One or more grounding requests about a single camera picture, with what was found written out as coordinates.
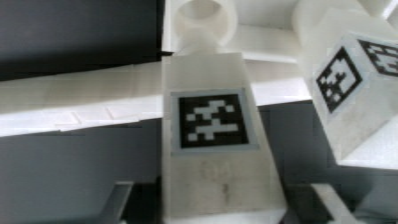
dark gray surface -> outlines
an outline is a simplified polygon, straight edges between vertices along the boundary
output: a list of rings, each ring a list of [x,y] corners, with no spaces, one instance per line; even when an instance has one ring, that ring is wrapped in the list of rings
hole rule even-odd
[[[159,59],[161,0],[0,0],[0,81]]]
[[[104,206],[115,181],[154,182],[159,120],[0,138],[0,223],[74,224]]]

white cube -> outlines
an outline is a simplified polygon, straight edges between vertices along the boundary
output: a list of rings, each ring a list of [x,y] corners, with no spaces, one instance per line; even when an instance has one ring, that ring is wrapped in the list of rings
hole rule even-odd
[[[308,79],[339,165],[398,169],[398,47],[348,33]]]

gray background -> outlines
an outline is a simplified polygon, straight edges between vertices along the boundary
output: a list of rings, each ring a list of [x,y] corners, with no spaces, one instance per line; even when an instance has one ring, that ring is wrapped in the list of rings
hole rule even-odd
[[[157,61],[161,1],[0,0],[0,34],[0,81]],[[310,102],[259,111],[282,183],[328,182],[360,217],[396,218],[398,172],[335,166]],[[0,138],[0,223],[88,223],[113,181],[157,174],[159,120]]]

white rectangular block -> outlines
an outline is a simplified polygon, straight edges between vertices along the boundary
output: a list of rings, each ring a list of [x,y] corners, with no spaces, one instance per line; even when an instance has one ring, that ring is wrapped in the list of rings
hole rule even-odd
[[[276,224],[285,203],[239,54],[163,60],[163,219]]]
[[[398,47],[346,34],[308,79],[337,163],[398,169]]]

white plastic part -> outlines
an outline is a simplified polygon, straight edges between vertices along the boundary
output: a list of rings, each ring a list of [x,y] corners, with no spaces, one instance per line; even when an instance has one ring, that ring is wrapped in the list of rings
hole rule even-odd
[[[356,0],[300,0],[292,11],[291,24],[301,45],[307,43],[312,28],[330,9],[367,15],[367,11]]]
[[[239,25],[225,51],[241,52],[248,60],[296,63],[300,53],[296,35],[291,30]]]
[[[369,12],[369,15],[374,17],[380,17],[381,19],[387,19],[396,9],[398,1],[396,0],[383,0],[383,1],[358,0],[358,2]]]
[[[324,134],[339,165],[383,169],[398,169],[398,144],[394,133],[398,131],[398,78],[380,73],[365,55],[369,50],[358,44],[358,40],[385,44],[381,40],[367,39],[356,35],[346,35],[333,48],[317,72],[310,78],[310,93],[314,107],[323,124]],[[333,112],[326,109],[324,96],[321,96],[316,80],[330,63],[335,52],[346,51],[362,81],[348,93],[342,104]]]
[[[396,143],[387,134],[396,127],[398,110],[392,100],[398,88],[396,79],[388,77],[385,81],[385,76],[380,78],[356,37],[348,35],[349,32],[385,43],[398,39],[398,33],[385,20],[344,10],[328,9],[307,35],[298,65],[307,77],[314,107],[337,164],[398,169],[392,150]],[[356,88],[360,91],[353,91],[346,103],[330,114],[314,80],[340,47],[346,49],[358,73],[364,76],[360,83],[364,87]]]
[[[310,99],[294,64],[246,61],[245,66],[257,106]],[[159,77],[161,63],[147,63],[1,82],[0,136],[159,118]]]
[[[177,52],[191,29],[204,29],[218,45],[229,42],[237,26],[232,0],[166,0],[163,18],[163,51]]]
[[[209,6],[214,3],[209,4],[211,2],[209,0],[202,1],[204,2],[202,6],[197,6],[191,2],[188,5],[189,7],[186,8],[184,6],[179,7],[179,5],[182,4],[179,3],[179,1],[172,0],[165,1],[166,7],[163,17],[161,50],[170,52],[181,52],[179,55],[186,54],[184,53],[186,51],[181,51],[182,49],[181,42],[186,42],[184,39],[181,39],[181,37],[186,36],[186,32],[191,33],[189,31],[191,29],[193,30],[200,29],[202,30],[200,35],[204,35],[204,33],[207,33],[205,35],[213,35],[213,38],[216,40],[214,42],[218,46],[223,48],[225,52],[241,52],[243,58],[248,60],[294,63],[296,55],[300,52],[300,44],[296,40],[296,35],[289,30],[289,26],[285,26],[285,21],[289,21],[287,19],[289,16],[285,17],[285,12],[292,10],[294,0],[284,0],[284,1],[278,0],[271,2],[225,0],[216,3],[218,6],[213,8]],[[205,27],[204,23],[200,23],[200,25],[191,25],[193,24],[189,18],[191,16],[181,16],[181,15],[172,16],[173,14],[181,14],[177,13],[175,9],[177,7],[181,8],[179,11],[182,12],[184,15],[189,14],[209,15],[214,8],[218,10],[216,12],[220,12],[220,9],[223,8],[225,13],[221,18],[227,19],[227,21],[223,21],[225,23],[220,24],[218,22],[214,22],[216,20],[223,19],[220,19],[218,17],[211,17],[207,19],[213,20],[211,25],[205,24]],[[173,32],[173,29],[177,27],[184,27],[184,30]],[[211,32],[213,29],[216,29],[218,31],[227,30],[225,38],[221,39],[223,41],[220,41],[220,35],[214,32]]]
[[[332,186],[328,184],[310,184],[310,187],[333,218],[328,224],[364,224],[351,215]]]
[[[285,202],[241,55],[170,57],[163,59],[163,69],[163,221],[276,224]],[[255,149],[220,152],[209,146],[202,152],[182,153],[172,144],[179,136],[172,131],[177,127],[172,96],[186,91],[230,89],[243,90],[246,96]]]
[[[255,105],[310,100],[301,71],[294,64],[246,61]]]
[[[344,10],[328,9],[301,45],[298,66],[305,75],[310,75],[317,70],[339,39],[348,32],[381,38],[387,41],[398,38],[396,30],[385,20]]]

